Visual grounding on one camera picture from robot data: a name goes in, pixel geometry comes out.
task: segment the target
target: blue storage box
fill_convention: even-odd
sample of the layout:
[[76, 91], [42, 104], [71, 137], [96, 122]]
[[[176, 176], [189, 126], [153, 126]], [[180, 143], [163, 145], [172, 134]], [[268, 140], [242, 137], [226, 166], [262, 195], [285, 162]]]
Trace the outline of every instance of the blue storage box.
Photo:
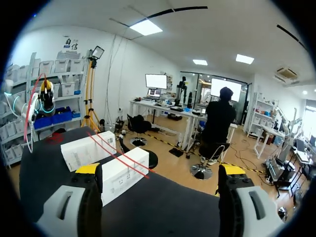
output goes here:
[[52, 125], [52, 117], [45, 117], [44, 115], [37, 115], [36, 120], [34, 122], [34, 129], [39, 129], [42, 127]]
[[72, 114], [72, 118], [79, 118], [80, 117], [80, 113], [73, 113]]
[[69, 106], [56, 109], [54, 116], [51, 117], [53, 124], [70, 121], [71, 119], [71, 110]]

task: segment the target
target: floor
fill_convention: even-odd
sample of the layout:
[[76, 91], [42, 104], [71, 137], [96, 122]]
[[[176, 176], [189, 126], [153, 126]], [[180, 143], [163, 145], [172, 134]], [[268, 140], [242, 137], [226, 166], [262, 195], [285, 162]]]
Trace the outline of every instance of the floor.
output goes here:
[[[164, 127], [168, 127], [172, 130], [183, 132], [186, 127], [186, 119], [183, 118], [180, 121], [173, 121], [170, 119], [167, 119], [165, 117], [158, 117], [155, 118], [155, 123]], [[254, 151], [253, 146], [256, 142], [255, 139], [247, 137], [244, 132], [242, 131], [243, 127], [238, 126], [238, 128], [235, 130], [231, 146], [228, 148], [226, 156], [224, 161], [230, 164], [235, 164], [241, 167], [246, 167], [246, 165], [251, 169], [257, 169], [257, 170], [264, 170], [262, 163], [265, 159], [268, 158], [269, 154], [273, 152], [273, 150], [276, 148], [275, 145], [271, 144], [269, 146], [266, 146], [262, 156], [260, 159], [257, 159]], [[177, 137], [170, 133], [156, 133], [156, 132], [149, 132], [152, 136], [155, 136], [157, 138], [160, 138], [166, 142], [169, 142], [171, 144], [176, 144]], [[129, 132], [126, 135], [126, 138], [124, 139], [124, 143], [126, 146], [128, 146], [130, 149], [133, 148], [132, 145], [129, 143], [129, 139], [131, 137], [135, 137], [136, 134], [133, 132]], [[191, 155], [190, 159], [187, 159], [185, 154], [183, 154], [181, 157], [176, 157], [169, 153], [168, 151], [172, 148], [170, 145], [163, 143], [161, 141], [158, 141], [154, 138], [151, 138], [147, 135], [143, 135], [148, 140], [148, 144], [144, 146], [144, 149], [151, 150], [155, 152], [158, 156], [158, 165], [155, 168], [155, 171], [174, 181], [178, 184], [181, 184], [185, 187], [198, 190], [210, 195], [214, 195], [218, 178], [217, 178], [217, 172], [218, 172], [218, 163], [211, 166], [211, 169], [213, 171], [213, 175], [209, 180], [201, 181], [193, 177], [190, 172], [189, 168], [191, 165], [199, 163], [200, 158], [196, 155]], [[245, 164], [242, 162], [242, 160], [235, 156], [235, 154], [239, 157], [242, 157]], [[9, 175], [12, 179], [13, 185], [19, 194], [19, 171], [20, 171], [20, 165], [14, 165], [12, 169], [9, 170]], [[276, 201], [276, 204], [278, 207], [285, 207], [288, 210], [288, 216], [290, 217], [293, 214], [293, 198], [290, 196], [289, 192], [282, 191], [280, 192], [280, 197], [277, 198], [277, 192], [274, 188], [274, 186], [270, 186], [269, 184], [265, 183], [264, 175], [260, 175], [262, 177], [262, 180], [260, 179], [257, 172], [245, 170], [246, 175], [248, 178], [251, 178], [253, 183], [255, 185], [259, 185], [264, 189], [268, 194], [269, 197]], [[302, 190], [306, 190], [308, 188], [309, 182], [305, 180], [305, 177], [302, 175], [301, 179], [298, 183], [302, 184]]]

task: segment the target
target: black table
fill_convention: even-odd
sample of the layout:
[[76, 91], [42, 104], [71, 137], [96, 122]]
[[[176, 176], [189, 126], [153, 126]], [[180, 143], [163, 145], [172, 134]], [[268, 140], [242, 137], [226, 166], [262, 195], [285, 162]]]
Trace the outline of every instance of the black table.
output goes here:
[[[72, 176], [60, 145], [86, 137], [87, 131], [93, 133], [89, 127], [83, 127], [63, 133], [59, 139], [35, 142], [32, 154], [25, 147], [20, 195], [31, 221], [40, 218], [45, 201]], [[102, 208], [103, 236], [218, 236], [218, 197], [183, 187], [155, 173], [149, 177]]]

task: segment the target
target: tripod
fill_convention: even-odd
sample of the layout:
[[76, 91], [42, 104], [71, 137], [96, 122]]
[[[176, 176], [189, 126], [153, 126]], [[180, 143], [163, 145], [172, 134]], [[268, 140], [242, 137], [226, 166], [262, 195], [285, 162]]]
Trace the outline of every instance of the tripod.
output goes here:
[[[95, 68], [97, 66], [97, 59], [90, 57], [89, 60], [90, 60], [90, 62], [89, 62], [89, 68], [88, 68], [88, 73], [87, 73], [87, 84], [85, 87], [85, 100], [84, 100], [86, 115], [84, 116], [81, 127], [83, 127], [86, 124], [92, 130], [97, 130], [98, 132], [100, 132], [98, 125], [96, 125], [95, 122], [93, 121], [93, 115], [97, 119], [98, 124], [100, 124], [100, 120], [99, 120], [97, 114], [95, 113], [95, 111], [92, 107], [92, 104], [93, 104], [93, 87], [94, 87], [94, 72], [95, 72]], [[90, 98], [88, 99], [89, 86], [90, 86]]]

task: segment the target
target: stool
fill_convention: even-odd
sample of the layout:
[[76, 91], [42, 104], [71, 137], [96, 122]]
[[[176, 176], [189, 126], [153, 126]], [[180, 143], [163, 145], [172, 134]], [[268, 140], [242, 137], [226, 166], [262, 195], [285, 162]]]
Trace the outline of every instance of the stool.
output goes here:
[[[190, 167], [190, 173], [200, 180], [207, 180], [210, 177], [212, 177], [212, 170], [208, 167], [206, 167], [207, 162], [212, 159], [213, 157], [219, 157], [222, 152], [227, 150], [229, 147], [229, 143], [213, 143], [209, 146], [201, 146], [198, 150], [199, 153], [203, 158], [205, 158], [205, 161], [203, 164], [194, 164]], [[209, 154], [211, 154], [210, 151], [215, 150], [213, 155], [210, 157]]]

